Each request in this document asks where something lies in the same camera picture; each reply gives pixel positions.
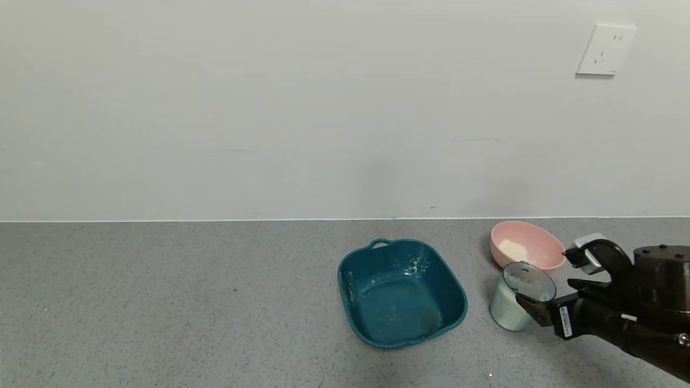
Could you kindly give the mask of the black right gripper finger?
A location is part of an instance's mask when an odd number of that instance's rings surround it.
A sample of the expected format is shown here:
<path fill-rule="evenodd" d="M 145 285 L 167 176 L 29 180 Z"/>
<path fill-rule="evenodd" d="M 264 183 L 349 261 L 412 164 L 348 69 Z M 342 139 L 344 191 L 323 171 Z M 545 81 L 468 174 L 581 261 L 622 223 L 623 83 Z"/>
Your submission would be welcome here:
<path fill-rule="evenodd" d="M 567 284 L 579 293 L 606 293 L 611 282 L 591 281 L 585 279 L 568 279 Z"/>
<path fill-rule="evenodd" d="M 540 301 L 523 293 L 515 294 L 516 302 L 537 322 L 541 327 L 550 327 L 553 325 L 550 316 L 550 301 Z"/>

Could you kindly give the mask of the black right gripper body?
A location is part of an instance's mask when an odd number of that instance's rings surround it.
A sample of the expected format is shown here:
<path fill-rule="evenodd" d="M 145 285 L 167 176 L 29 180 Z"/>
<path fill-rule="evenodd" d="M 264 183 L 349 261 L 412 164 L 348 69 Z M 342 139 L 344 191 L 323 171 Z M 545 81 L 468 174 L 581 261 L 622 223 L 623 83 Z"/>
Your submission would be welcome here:
<path fill-rule="evenodd" d="M 564 341 L 596 336 L 604 341 L 628 341 L 629 324 L 618 299 L 606 288 L 584 288 L 550 302 L 554 333 Z"/>

